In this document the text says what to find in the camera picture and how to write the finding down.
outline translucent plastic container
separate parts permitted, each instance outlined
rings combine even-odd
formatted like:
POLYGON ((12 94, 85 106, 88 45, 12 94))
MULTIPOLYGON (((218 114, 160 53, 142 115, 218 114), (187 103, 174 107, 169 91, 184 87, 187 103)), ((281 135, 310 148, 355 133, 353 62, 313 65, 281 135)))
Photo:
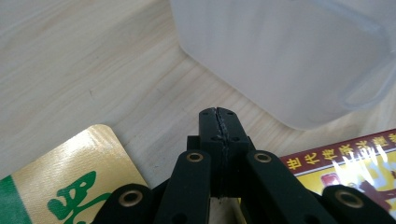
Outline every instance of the translucent plastic container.
POLYGON ((316 128, 396 79, 394 0, 171 0, 180 46, 284 124, 316 128))

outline wooden table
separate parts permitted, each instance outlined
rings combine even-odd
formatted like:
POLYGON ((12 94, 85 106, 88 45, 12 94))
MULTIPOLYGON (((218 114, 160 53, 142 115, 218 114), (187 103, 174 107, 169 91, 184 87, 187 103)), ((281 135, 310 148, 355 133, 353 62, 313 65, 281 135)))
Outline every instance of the wooden table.
MULTIPOLYGON (((0 179, 103 123, 155 187, 211 106, 278 156, 396 127, 396 88, 313 131, 284 126, 180 49, 165 0, 0 1, 0 179)), ((232 222, 227 202, 212 223, 232 222)))

